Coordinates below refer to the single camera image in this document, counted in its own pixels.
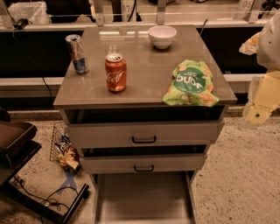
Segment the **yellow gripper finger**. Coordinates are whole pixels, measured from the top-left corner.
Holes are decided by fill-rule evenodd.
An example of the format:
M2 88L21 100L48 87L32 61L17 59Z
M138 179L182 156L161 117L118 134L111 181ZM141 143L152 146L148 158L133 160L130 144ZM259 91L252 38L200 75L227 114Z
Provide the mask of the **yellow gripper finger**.
M249 84L248 102L242 112L246 122L264 124L280 105L280 72L254 77Z

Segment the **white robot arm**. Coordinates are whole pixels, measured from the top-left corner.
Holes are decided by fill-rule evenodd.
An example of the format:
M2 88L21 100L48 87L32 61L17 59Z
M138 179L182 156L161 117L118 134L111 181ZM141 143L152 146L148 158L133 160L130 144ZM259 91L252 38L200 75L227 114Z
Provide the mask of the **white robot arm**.
M280 11L260 32L253 35L239 49L240 53L256 54L257 63L268 69L262 78L254 78L249 85L248 103L242 112L251 124L264 124L280 105Z

